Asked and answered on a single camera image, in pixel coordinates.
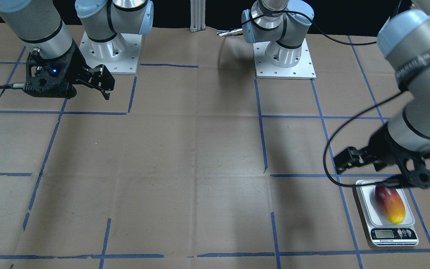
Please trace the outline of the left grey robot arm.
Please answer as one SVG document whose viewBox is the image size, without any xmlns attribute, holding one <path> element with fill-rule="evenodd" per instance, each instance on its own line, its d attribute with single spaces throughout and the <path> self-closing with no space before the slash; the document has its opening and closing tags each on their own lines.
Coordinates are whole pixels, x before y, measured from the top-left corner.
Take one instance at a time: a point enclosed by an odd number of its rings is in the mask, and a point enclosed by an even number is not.
<svg viewBox="0 0 430 269">
<path fill-rule="evenodd" d="M 413 100 L 379 128 L 362 149 L 345 148 L 333 158 L 336 173 L 372 164 L 376 171 L 398 166 L 374 185 L 430 188 L 430 0 L 414 0 L 415 9 L 389 19 L 377 45 L 395 71 L 401 93 Z"/>
</svg>

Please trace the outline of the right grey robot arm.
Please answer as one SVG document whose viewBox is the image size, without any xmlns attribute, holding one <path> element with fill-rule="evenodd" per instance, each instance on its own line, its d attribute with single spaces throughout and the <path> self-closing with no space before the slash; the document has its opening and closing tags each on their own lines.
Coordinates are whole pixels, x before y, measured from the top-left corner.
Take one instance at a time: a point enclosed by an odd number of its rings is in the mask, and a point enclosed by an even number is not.
<svg viewBox="0 0 430 269">
<path fill-rule="evenodd" d="M 5 88 L 36 98 L 70 99 L 76 84 L 110 98 L 115 79 L 106 63 L 130 56 L 124 34 L 146 35 L 153 25 L 151 0 L 77 0 L 75 10 L 89 39 L 91 67 L 51 0 L 0 0 L 0 17 L 29 51 L 26 80 Z"/>
</svg>

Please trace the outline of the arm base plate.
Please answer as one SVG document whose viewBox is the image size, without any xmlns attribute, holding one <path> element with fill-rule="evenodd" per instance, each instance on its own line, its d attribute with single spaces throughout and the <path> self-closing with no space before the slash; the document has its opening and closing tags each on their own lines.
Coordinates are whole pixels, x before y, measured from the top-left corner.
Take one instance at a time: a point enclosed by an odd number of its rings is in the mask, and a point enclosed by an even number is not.
<svg viewBox="0 0 430 269">
<path fill-rule="evenodd" d="M 123 33 L 111 41 L 98 43 L 84 32 L 79 49 L 91 68 L 103 64 L 111 74 L 136 75 L 143 37 Z"/>
<path fill-rule="evenodd" d="M 306 35 L 314 10 L 302 0 L 257 0 L 241 15 L 242 34 L 253 45 L 257 78 L 315 80 Z"/>
</svg>

